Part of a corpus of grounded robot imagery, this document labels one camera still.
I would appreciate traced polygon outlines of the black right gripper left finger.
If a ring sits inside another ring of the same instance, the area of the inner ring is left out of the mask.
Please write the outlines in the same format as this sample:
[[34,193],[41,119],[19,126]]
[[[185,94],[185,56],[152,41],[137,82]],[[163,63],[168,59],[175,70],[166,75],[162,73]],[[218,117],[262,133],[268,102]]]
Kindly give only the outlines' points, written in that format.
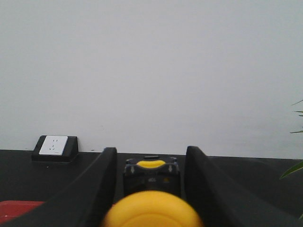
[[112,206],[117,151],[79,153],[71,163],[34,162],[30,152],[0,153],[0,198],[42,201],[6,227],[97,227]]

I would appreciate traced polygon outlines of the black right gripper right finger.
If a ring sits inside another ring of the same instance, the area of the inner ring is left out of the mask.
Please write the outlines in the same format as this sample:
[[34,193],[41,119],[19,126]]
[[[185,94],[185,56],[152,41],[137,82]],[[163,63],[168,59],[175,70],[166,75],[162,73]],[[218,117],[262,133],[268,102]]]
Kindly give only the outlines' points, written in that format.
[[210,157],[189,146],[184,187],[207,227],[300,227],[302,176],[280,179],[282,160]]

